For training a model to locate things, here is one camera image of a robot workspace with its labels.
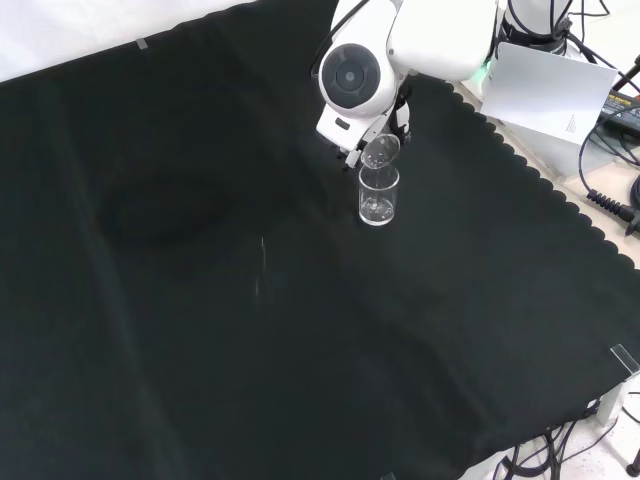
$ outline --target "cup rim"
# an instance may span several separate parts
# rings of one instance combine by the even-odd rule
[[[389,185],[388,187],[383,187],[383,188],[374,188],[371,187],[369,185],[367,185],[364,180],[362,179],[362,171],[364,169],[370,170],[372,172],[375,172],[377,170],[382,170],[383,168],[392,168],[395,172],[396,172],[396,180]],[[373,192],[384,192],[386,190],[391,190],[392,188],[394,188],[395,186],[398,185],[398,183],[400,183],[400,172],[398,171],[398,169],[396,167],[394,167],[393,165],[389,164],[389,165],[385,165],[384,167],[381,168],[369,168],[365,165],[362,166],[362,168],[360,168],[360,172],[358,172],[358,180],[360,182],[360,185],[362,185],[364,188],[366,188],[367,190],[371,190]]]

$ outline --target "cable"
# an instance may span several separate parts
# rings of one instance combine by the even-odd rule
[[[631,67],[631,70],[627,72],[627,78],[635,78],[635,76],[640,73],[640,55],[638,55],[633,63],[633,67]],[[622,79],[613,86],[613,90],[619,92],[627,83],[626,79]]]
[[[516,448],[513,451],[513,460],[511,462],[511,468],[509,469],[507,478],[513,478],[513,471],[515,466],[518,464],[518,455],[520,455],[520,445],[516,445]]]
[[[565,7],[565,9],[562,11],[562,13],[560,14],[560,16],[558,17],[558,20],[555,22],[553,22],[553,17],[555,15],[555,0],[550,0],[551,1],[551,8],[549,9],[550,11],[550,22],[549,22],[549,26],[550,26],[550,34],[543,34],[543,33],[537,33],[534,32],[533,30],[528,29],[524,23],[522,23],[522,21],[520,20],[520,18],[518,18],[518,15],[516,14],[515,9],[513,8],[513,0],[508,0],[507,2],[507,6],[509,8],[509,12],[511,13],[511,16],[513,17],[513,20],[518,24],[518,26],[522,29],[523,32],[531,35],[534,38],[540,39],[540,40],[559,40],[560,38],[562,38],[562,35],[558,36],[558,27],[560,26],[560,22],[562,22],[562,20],[564,19],[565,15],[567,14],[567,12],[569,11],[569,8],[571,7],[571,4],[573,3],[573,0],[570,0],[567,3],[567,6]]]
[[[631,160],[631,159],[625,157],[624,155],[622,155],[617,149],[613,148],[613,146],[607,141],[607,139],[604,138],[602,135],[600,135],[600,133],[598,133],[597,130],[595,132],[593,132],[593,133],[595,134],[596,137],[598,137],[600,139],[600,141],[602,143],[604,143],[606,145],[606,147],[609,149],[609,153],[611,153],[611,155],[615,155],[616,157],[620,157],[622,160],[627,162],[629,165],[640,167],[640,163],[638,163],[638,159],[635,157],[635,155],[633,153],[628,152],[628,153],[631,153],[631,156],[633,157],[633,160]]]
[[[633,182],[631,186],[631,205],[637,210],[640,210],[640,176],[636,178],[636,181]]]
[[[600,436],[600,438],[599,438],[598,440],[596,440],[596,442],[595,442],[593,445],[591,445],[590,447],[587,447],[587,448],[583,448],[583,449],[582,449],[582,450],[580,450],[579,452],[574,453],[573,455],[570,455],[569,457],[565,458],[564,460],[561,460],[561,461],[560,461],[560,463],[561,463],[561,464],[566,463],[566,462],[568,462],[569,460],[571,460],[572,458],[575,458],[575,457],[577,457],[578,455],[581,455],[581,454],[583,454],[584,452],[586,452],[586,451],[588,451],[588,450],[591,450],[593,447],[595,447],[596,445],[598,445],[602,440],[604,440],[604,438],[605,438],[607,435],[609,435],[609,434],[612,432],[612,430],[613,430],[614,428],[616,428],[616,425],[617,425],[617,424],[618,424],[618,419],[616,419],[616,421],[615,421],[615,422],[613,422],[613,425],[611,425],[611,428],[609,428],[609,430],[607,430],[606,432],[604,432],[604,433]]]
[[[582,38],[580,40],[582,40],[582,43],[584,43],[584,41],[587,38],[587,28],[585,26],[585,16],[584,16],[584,4],[585,4],[585,0],[582,0],[582,15],[580,15],[580,22],[582,25]]]
[[[581,15],[583,17],[608,17],[609,15],[611,15],[611,12],[605,5],[604,0],[600,0],[600,5],[602,5],[605,13],[584,13],[583,10],[582,12],[571,12],[569,13],[569,15]]]
[[[564,430],[564,427],[566,427],[566,424],[563,425],[562,427],[560,427],[560,430],[558,430],[558,433],[555,435],[555,437],[551,438],[551,445],[553,445],[555,443],[555,441],[560,437],[560,434],[562,433],[562,431]],[[535,457],[536,455],[538,455],[539,453],[544,452],[545,450],[547,450],[549,448],[549,445],[545,445],[544,447],[542,447],[540,450],[532,453],[531,455],[529,455],[527,458],[525,458],[522,462],[520,462],[518,464],[519,467],[522,467],[525,463],[527,463],[529,460],[531,460],[533,457]]]
[[[633,161],[636,162],[636,165],[640,165],[640,160],[638,160],[638,157],[634,155],[634,153],[629,148],[629,145],[627,145],[627,142],[624,140],[624,133],[620,133],[620,146],[625,152],[629,154],[631,158],[633,158]]]
[[[594,134],[594,132],[600,128],[602,125],[604,125],[605,123],[607,123],[609,120],[611,120],[614,116],[616,115],[620,115],[621,113],[625,113],[625,112],[630,112],[631,110],[635,110],[637,108],[640,108],[638,106],[631,106],[631,107],[625,107],[622,108],[620,110],[618,110],[617,112],[613,112],[610,113],[609,115],[605,116],[602,120],[600,120],[598,123],[596,123],[594,125],[594,127],[591,129],[591,131],[589,132],[589,134],[586,136],[586,138],[584,139],[584,142],[582,142],[582,146],[580,147],[580,153],[578,154],[578,173],[580,174],[580,180],[582,181],[582,184],[584,185],[584,188],[587,189],[587,191],[589,193],[593,193],[595,192],[595,190],[593,190],[588,184],[587,181],[584,177],[584,172],[582,171],[582,157],[584,156],[584,150],[587,147],[587,142],[589,141],[589,138],[591,138],[591,135]]]
[[[598,60],[600,60],[602,63],[604,63],[609,68],[613,68],[614,70],[616,70],[618,72],[618,75],[620,77],[622,77],[623,80],[626,80],[626,82],[629,85],[631,85],[633,88],[636,89],[636,91],[638,93],[640,93],[640,87],[638,87],[635,83],[633,83],[633,81],[629,77],[627,77],[624,73],[622,73],[620,70],[618,70],[615,66],[613,66],[607,60],[602,58],[600,55],[598,55],[596,52],[594,52],[589,47],[587,47],[584,43],[582,43],[580,40],[578,40],[578,38],[574,34],[569,33],[569,40],[571,40],[573,43],[575,43],[583,54],[585,52],[587,52],[590,55],[593,55],[594,57],[596,57]]]
[[[612,152],[611,149],[607,148],[606,145],[602,145],[601,143],[596,142],[593,138],[590,138],[589,141],[591,143],[593,143],[594,145],[600,147],[602,150],[607,152],[609,155],[615,155],[616,154],[616,152]]]
[[[567,38],[568,38],[570,41],[572,41],[572,42],[573,42],[573,39],[572,39],[570,36],[569,36],[569,37],[567,37]],[[580,45],[578,45],[577,43],[576,43],[576,47],[578,47],[578,50],[580,50],[580,53],[582,53],[582,55],[584,56],[584,58],[586,58],[586,59],[587,59],[587,61],[588,61],[589,63],[593,63],[594,65],[597,65],[597,64],[598,64],[598,61],[596,60],[596,57],[594,57],[593,55],[591,55],[589,52],[582,51],[582,50],[580,49]]]
[[[633,415],[631,415],[631,414],[629,413],[629,410],[627,410],[626,408],[622,407],[622,411],[623,411],[624,413],[626,413],[626,414],[627,414],[627,417],[629,417],[631,420],[633,420],[633,421],[634,421],[634,422],[636,422],[636,423],[640,423],[640,420],[638,420],[636,417],[634,417]]]
[[[342,20],[340,20],[336,24],[336,26],[331,29],[329,34],[326,37],[324,37],[324,39],[320,43],[320,46],[318,47],[318,50],[316,51],[315,57],[313,57],[313,63],[311,64],[311,69],[310,69],[311,78],[318,78],[319,72],[315,72],[316,64],[318,63],[318,60],[320,59],[320,57],[326,53],[327,49],[330,46],[330,42],[332,41],[331,39],[333,38],[333,36],[338,32],[338,30],[340,30],[344,26],[345,23],[347,23],[351,19],[351,17],[353,17],[356,13],[358,13],[360,9],[364,7],[368,2],[369,0],[361,0],[360,3],[358,3],[355,7],[351,9],[349,13],[347,13],[344,17],[342,17]]]
[[[564,451],[567,447],[567,442],[569,441],[569,437],[573,433],[573,429],[576,428],[577,423],[578,421],[576,420],[571,424],[571,426],[569,427],[569,431],[567,431],[567,434],[564,436],[564,438],[562,439],[562,442],[560,442],[560,445],[558,446],[558,449],[555,452],[556,458],[558,459],[558,463],[560,464],[562,463],[562,457],[564,457]]]
[[[496,480],[498,478],[498,472],[500,471],[500,465],[502,465],[502,464],[498,463],[498,465],[496,465],[496,469],[493,472],[493,480]]]

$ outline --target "black cloth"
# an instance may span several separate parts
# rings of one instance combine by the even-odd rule
[[[360,224],[308,78],[333,8],[0,86],[0,477],[452,480],[626,377],[638,273],[445,83]]]

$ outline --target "transparent cup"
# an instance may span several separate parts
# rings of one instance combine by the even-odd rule
[[[382,168],[393,162],[399,153],[400,140],[398,137],[385,133],[378,135],[364,147],[360,160],[368,168]]]
[[[395,167],[360,169],[360,218],[367,225],[386,225],[396,213],[400,173]]]

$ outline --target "white card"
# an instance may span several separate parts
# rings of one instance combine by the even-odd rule
[[[598,120],[617,72],[501,43],[483,85],[481,113],[581,144]]]

